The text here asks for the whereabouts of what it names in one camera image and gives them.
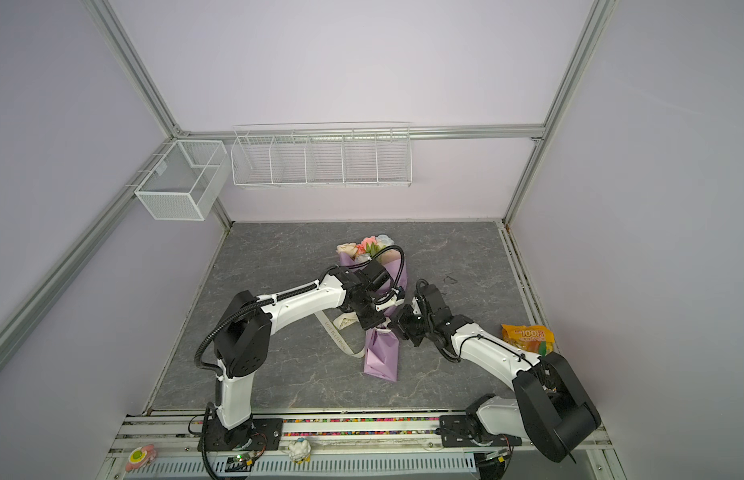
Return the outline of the red pink fake rose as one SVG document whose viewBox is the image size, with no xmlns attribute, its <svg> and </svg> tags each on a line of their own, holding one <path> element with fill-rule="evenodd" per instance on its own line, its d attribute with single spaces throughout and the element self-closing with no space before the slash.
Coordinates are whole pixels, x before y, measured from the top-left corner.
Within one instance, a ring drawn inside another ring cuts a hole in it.
<svg viewBox="0 0 744 480">
<path fill-rule="evenodd" d="M 356 252 L 358 255 L 368 254 L 370 248 L 376 244 L 375 237 L 366 237 L 360 243 L 356 245 Z"/>
</svg>

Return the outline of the cream printed ribbon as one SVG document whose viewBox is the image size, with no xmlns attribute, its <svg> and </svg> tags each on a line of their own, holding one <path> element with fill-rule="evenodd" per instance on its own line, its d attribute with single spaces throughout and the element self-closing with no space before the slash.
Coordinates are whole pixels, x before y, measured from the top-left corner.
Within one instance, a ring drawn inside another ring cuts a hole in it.
<svg viewBox="0 0 744 480">
<path fill-rule="evenodd" d="M 343 329 L 350 327 L 351 325 L 360 324 L 360 320 L 356 313 L 343 313 L 331 320 L 324 311 L 319 311 L 315 314 L 315 317 L 319 320 L 320 324 L 337 347 L 344 354 L 350 357 L 362 358 L 366 356 L 370 350 L 380 350 L 380 357 L 384 358 L 385 351 L 389 349 L 398 349 L 399 338 L 393 333 L 392 324 L 388 317 L 385 318 L 382 327 L 374 327 L 367 331 L 364 347 L 358 351 L 354 351 L 351 348 L 341 333 Z"/>
</svg>

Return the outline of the cream fake rose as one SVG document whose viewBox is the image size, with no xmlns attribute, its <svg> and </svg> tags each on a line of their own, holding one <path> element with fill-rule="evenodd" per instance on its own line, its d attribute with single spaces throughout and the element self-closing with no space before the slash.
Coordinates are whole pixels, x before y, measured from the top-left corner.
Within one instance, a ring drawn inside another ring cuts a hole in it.
<svg viewBox="0 0 744 480">
<path fill-rule="evenodd" d="M 355 243 L 341 244 L 336 247 L 336 251 L 338 254 L 344 254 L 353 259 L 357 255 L 357 245 Z"/>
</svg>

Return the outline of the pink purple wrapping paper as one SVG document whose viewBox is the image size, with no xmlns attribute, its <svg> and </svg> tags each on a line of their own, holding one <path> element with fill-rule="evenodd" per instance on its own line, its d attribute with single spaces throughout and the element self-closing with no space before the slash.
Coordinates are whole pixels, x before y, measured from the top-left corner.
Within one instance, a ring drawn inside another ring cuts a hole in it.
<svg viewBox="0 0 744 480">
<path fill-rule="evenodd" d="M 394 281 L 398 276 L 396 287 L 401 293 L 406 292 L 408 273 L 406 262 L 401 253 L 395 249 L 384 252 L 377 258 Z M 363 371 L 365 374 L 382 380 L 395 382 L 398 375 L 399 339 L 391 328 L 380 325 L 366 332 L 365 357 Z"/>
</svg>

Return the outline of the white fake rose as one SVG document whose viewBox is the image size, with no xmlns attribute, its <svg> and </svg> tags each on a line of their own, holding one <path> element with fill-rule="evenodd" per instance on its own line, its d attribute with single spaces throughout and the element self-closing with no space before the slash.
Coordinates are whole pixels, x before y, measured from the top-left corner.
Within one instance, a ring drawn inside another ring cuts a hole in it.
<svg viewBox="0 0 744 480">
<path fill-rule="evenodd" d="M 393 245 L 394 241 L 389 236 L 380 234 L 376 236 L 376 244 L 380 249 L 383 249 L 385 247 Z"/>
</svg>

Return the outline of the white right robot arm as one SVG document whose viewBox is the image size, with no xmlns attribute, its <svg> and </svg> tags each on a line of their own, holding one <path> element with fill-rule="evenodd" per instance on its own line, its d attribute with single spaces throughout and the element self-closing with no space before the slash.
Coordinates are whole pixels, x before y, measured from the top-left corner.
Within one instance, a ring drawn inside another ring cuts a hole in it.
<svg viewBox="0 0 744 480">
<path fill-rule="evenodd" d="M 541 356 L 521 350 L 446 307 L 424 314 L 407 305 L 394 314 L 390 327 L 415 346 L 432 341 L 447 358 L 478 365 L 513 391 L 512 399 L 480 397 L 457 426 L 443 422 L 439 430 L 449 443 L 512 447 L 515 440 L 526 439 L 545 458 L 560 462 L 601 425 L 582 383 L 556 352 Z"/>
</svg>

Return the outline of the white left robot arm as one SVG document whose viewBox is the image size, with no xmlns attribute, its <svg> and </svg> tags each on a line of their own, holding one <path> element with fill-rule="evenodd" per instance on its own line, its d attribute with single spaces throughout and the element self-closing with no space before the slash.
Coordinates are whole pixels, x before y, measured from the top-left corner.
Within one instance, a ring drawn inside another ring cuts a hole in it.
<svg viewBox="0 0 744 480">
<path fill-rule="evenodd" d="M 271 433 L 258 428 L 251 408 L 255 372 L 267 359 L 271 336 L 328 309 L 357 316 L 363 329 L 386 321 L 385 312 L 403 301 L 405 289 L 385 270 L 334 266 L 317 280 L 282 292 L 236 294 L 221 319 L 194 352 L 194 365 L 216 379 L 215 400 L 203 422 L 199 448 L 251 450 L 257 440 L 270 448 Z"/>
</svg>

